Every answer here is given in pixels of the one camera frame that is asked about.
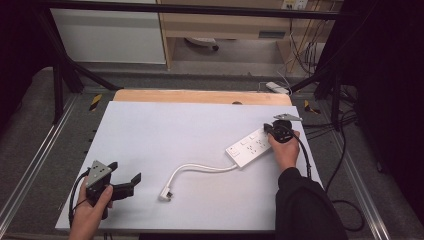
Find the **hand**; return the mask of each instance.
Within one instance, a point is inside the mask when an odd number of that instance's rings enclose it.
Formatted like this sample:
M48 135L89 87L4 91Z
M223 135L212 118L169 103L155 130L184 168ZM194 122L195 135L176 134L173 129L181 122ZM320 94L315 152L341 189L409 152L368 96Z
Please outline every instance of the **hand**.
M87 177L84 179L80 188L77 204L82 203L76 208L69 240L92 239L102 220L103 210L106 207L112 206L110 202L113 193L112 186L109 185L106 187L96 205L93 207L86 197L86 183Z
M293 131L299 137L300 132ZM277 142L274 137L268 133L268 142L274 150L275 160L282 172L290 167L296 167L297 157L299 156L299 142L296 138L290 139L286 143Z

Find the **white cable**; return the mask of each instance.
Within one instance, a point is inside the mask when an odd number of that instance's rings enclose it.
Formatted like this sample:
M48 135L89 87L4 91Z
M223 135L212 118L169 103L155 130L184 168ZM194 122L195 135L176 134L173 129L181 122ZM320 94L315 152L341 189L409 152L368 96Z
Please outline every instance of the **white cable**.
M165 187L162 189L162 192L159 195L159 200L168 201L168 202L171 201L172 193L170 192L171 189L169 186L171 185L171 182L174 179L175 174L177 174L177 172L179 172L183 168L192 168L189 170L206 172L206 173L221 173L221 172L228 172L228 171L234 170L237 167L238 167L237 164L234 164L233 166L228 168L214 168L214 167L209 167L209 166L204 166L204 165L194 164L194 163L187 163L187 164L181 165L177 169L175 169L175 171L172 173L171 177L169 178L168 182L166 183Z
M291 88L290 88L290 83L289 83L289 81L287 80L287 78L282 74L282 73L280 73L280 69L281 68L279 68L279 69L277 69L277 73L278 73L278 75L280 75L283 79L284 79L284 81L285 81L285 83L283 83L283 82L278 82L278 83L281 83L282 85L286 85L286 88L287 88L287 90L289 90L289 96L291 96L292 95L292 93L293 93L293 91L291 90Z

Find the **black sleeve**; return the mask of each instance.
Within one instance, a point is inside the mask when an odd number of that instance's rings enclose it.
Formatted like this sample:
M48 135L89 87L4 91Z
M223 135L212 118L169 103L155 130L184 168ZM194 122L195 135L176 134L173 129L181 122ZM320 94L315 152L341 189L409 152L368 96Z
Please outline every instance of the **black sleeve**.
M297 168L278 179L276 239L347 239L343 224L317 182L302 177Z

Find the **power strip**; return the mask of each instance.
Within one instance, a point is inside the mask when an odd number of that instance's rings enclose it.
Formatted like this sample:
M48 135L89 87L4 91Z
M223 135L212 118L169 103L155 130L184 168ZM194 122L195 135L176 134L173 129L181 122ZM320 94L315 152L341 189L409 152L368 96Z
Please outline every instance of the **power strip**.
M276 92L276 93L287 94L289 92L289 91L287 91L287 89L276 84L275 82L269 82L269 83L265 84L265 86L267 88L269 88L271 91Z
M270 147L268 135L262 127L225 149L225 151L239 167L244 167L266 152Z

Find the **wooden edge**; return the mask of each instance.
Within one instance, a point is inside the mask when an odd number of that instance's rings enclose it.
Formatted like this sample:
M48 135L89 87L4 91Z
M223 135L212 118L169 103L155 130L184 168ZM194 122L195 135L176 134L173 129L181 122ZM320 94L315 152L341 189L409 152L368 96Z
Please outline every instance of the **wooden edge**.
M244 105L282 106L292 105L289 96L279 93L220 92L193 90L122 89L116 92L113 101L217 104L241 103Z

